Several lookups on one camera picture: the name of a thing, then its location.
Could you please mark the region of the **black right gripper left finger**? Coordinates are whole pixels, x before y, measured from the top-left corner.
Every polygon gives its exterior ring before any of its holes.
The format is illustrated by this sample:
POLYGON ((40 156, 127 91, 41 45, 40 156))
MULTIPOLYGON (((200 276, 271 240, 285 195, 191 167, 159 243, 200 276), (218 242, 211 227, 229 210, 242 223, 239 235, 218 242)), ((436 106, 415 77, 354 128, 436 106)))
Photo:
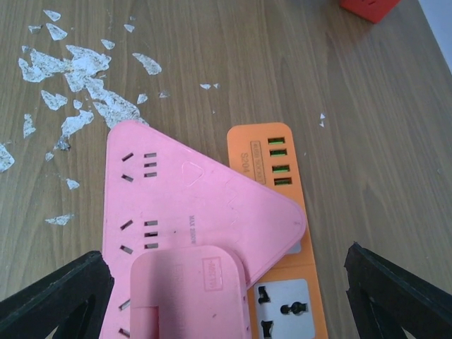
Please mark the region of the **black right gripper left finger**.
POLYGON ((99 251, 89 251, 1 301, 2 338, 99 338, 114 287, 99 251))

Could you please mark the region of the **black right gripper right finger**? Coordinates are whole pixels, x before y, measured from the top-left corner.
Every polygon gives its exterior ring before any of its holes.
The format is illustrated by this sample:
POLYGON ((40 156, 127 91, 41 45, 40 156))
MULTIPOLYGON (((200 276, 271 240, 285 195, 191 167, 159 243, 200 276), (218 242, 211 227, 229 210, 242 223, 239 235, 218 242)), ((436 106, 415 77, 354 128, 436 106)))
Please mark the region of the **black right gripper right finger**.
POLYGON ((360 338, 450 338, 451 295, 355 242, 346 291, 360 338))

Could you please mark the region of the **orange power strip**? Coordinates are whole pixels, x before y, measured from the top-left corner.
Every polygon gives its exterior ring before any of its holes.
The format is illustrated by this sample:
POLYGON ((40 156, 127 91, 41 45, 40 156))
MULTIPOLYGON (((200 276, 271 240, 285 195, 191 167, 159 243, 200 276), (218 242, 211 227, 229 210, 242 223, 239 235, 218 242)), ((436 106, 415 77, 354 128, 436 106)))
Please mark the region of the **orange power strip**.
POLYGON ((307 210, 290 127, 281 122, 245 124, 227 133, 230 167, 276 192, 259 204, 269 224, 258 230, 258 248, 273 254, 272 268, 249 289, 253 338, 327 338, 314 248, 308 222, 296 217, 286 201, 307 210))

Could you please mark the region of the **pink square adapter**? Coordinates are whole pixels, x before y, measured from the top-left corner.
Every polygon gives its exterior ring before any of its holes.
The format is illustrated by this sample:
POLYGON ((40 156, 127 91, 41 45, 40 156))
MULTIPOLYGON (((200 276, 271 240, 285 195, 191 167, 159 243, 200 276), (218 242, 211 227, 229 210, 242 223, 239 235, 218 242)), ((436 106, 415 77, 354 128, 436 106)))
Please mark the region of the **pink square adapter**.
POLYGON ((131 338, 251 338, 245 272, 218 246, 161 250, 131 267, 131 338))

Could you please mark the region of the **pink triangular plug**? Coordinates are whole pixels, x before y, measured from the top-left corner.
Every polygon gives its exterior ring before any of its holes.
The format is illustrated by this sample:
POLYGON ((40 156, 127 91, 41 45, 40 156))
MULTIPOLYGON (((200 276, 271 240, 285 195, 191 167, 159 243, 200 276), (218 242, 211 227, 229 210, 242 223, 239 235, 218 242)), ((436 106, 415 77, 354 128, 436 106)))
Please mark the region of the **pink triangular plug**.
MULTIPOLYGON (((231 250, 252 286, 272 268, 273 254, 258 248, 269 223, 259 204, 276 192, 134 120, 107 137, 102 255, 114 287, 100 335, 130 334, 131 267, 142 254, 196 245, 231 250)), ((288 199, 295 225, 306 220, 288 199)))

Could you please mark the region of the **red cube socket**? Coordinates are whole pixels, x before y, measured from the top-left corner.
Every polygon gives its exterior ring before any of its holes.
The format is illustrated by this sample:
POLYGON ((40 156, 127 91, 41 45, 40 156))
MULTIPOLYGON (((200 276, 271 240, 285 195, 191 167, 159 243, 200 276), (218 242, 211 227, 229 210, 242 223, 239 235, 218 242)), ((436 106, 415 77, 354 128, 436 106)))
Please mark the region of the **red cube socket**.
POLYGON ((340 0, 340 6, 371 23, 379 23, 400 0, 340 0))

